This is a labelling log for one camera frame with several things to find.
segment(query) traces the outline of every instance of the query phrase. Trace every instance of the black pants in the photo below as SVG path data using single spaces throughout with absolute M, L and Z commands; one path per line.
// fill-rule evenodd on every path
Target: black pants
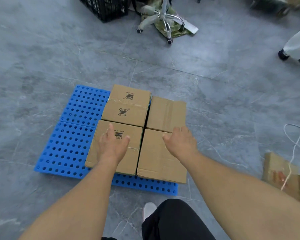
M 184 201 L 168 199 L 142 224 L 143 240 L 216 240 L 200 217 Z

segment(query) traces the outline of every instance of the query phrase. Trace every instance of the white shoe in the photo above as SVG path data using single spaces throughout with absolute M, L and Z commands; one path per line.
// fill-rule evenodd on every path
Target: white shoe
M 156 209 L 157 206 L 154 203 L 152 202 L 146 203 L 142 211 L 142 222 L 144 222 L 145 219 L 147 219 Z

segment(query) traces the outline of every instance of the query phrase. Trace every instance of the person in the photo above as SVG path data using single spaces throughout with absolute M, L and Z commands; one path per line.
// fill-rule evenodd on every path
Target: person
M 283 61 L 292 57 L 300 62 L 300 31 L 288 40 L 283 49 L 278 52 L 278 56 Z
M 129 140 L 117 140 L 109 124 L 98 142 L 97 165 L 41 214 L 20 240 L 106 239 L 102 234 L 111 181 Z M 187 127 L 175 127 L 163 140 L 188 170 L 211 213 L 232 240 L 300 240 L 300 202 L 202 155 Z M 191 207 L 179 199 L 168 199 L 158 208 L 147 203 L 143 215 L 144 240 L 215 239 Z

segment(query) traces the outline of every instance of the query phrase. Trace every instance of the perforated plastic panel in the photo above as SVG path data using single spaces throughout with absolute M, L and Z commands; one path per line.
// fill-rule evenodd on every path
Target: perforated plastic panel
M 34 167 L 35 171 L 78 179 L 87 175 L 90 168 L 84 163 L 109 94 L 109 91 L 97 88 L 76 86 Z M 173 196 L 178 194 L 176 183 L 117 173 L 112 185 Z
M 96 128 L 110 91 L 77 85 L 60 121 Z

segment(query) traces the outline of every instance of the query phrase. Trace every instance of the white cord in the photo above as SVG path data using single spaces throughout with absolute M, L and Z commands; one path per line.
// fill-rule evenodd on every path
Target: white cord
M 299 143 L 299 141 L 300 141 L 300 136 L 299 136 L 298 140 L 297 140 L 296 142 L 294 142 L 294 141 L 288 136 L 288 134 L 287 134 L 287 132 L 286 132 L 286 126 L 287 126 L 287 125 L 293 125 L 293 126 L 296 126 L 296 127 L 300 128 L 299 125 L 295 125 L 295 124 L 285 124 L 284 127 L 283 127 L 284 133 L 286 134 L 286 136 L 288 137 L 288 139 L 289 139 L 290 141 L 292 141 L 292 143 L 294 144 L 294 146 L 293 146 L 293 150 L 292 150 L 292 158 L 291 158 L 291 160 L 290 160 L 290 162 L 289 162 L 289 174 L 288 174 L 288 176 L 286 177 L 286 179 L 285 179 L 285 181 L 284 181 L 284 183 L 283 183 L 283 185 L 282 185 L 282 187 L 281 187 L 281 190 L 284 189 L 284 186 L 287 184 L 287 181 L 288 181 L 288 179 L 290 178 L 290 176 L 291 176 L 291 174 L 292 174 L 291 163 L 292 163 L 292 161 L 294 160 L 294 152 L 295 152 L 295 150 L 296 150 L 296 146 L 300 147 L 300 145 L 298 145 L 298 143 Z

